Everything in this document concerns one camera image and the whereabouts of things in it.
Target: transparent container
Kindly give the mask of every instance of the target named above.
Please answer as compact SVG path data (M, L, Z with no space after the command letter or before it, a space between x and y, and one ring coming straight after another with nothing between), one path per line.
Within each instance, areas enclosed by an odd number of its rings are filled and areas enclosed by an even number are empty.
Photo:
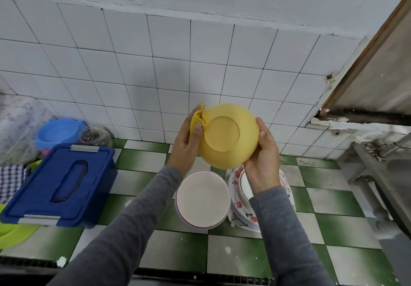
M80 142L84 145L113 147L110 133L103 126L92 125L80 132Z

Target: person's left hand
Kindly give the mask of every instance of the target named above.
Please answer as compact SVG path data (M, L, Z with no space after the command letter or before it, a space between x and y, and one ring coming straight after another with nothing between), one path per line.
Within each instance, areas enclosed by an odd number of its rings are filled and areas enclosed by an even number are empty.
M198 146L203 137L203 125L198 123L195 125L193 132L190 135L190 123L196 111L201 110L201 105L198 104L190 115L184 120L180 132L174 141L173 150L171 151L168 165L180 170L184 178L194 164L196 159Z

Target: forearm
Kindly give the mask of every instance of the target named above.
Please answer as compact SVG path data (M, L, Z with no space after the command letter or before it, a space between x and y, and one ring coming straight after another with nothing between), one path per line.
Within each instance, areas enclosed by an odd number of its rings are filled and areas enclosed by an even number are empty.
M282 187L250 199L278 286L334 285Z
M181 182L180 171L164 166L146 189L49 285L127 285L159 216Z

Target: tiled countertop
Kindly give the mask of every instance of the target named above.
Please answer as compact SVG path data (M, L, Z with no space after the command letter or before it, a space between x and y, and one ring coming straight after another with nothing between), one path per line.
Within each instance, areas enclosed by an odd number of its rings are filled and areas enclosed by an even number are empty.
M118 176L92 229L41 226L26 241L0 256L57 261L73 259L138 195L166 163L172 146L115 139ZM321 261L342 285L399 285L359 204L336 162L281 156L281 169L292 188L297 216ZM225 171L200 157L192 171ZM261 235L232 227L226 219L209 231L197 231L178 217L172 201L150 238L140 268L271 277Z

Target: checkered cloth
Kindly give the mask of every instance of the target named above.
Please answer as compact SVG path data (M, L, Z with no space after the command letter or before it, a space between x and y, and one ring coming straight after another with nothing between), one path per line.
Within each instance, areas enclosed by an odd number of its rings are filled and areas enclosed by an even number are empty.
M7 204L30 172L26 165L0 167L0 205Z

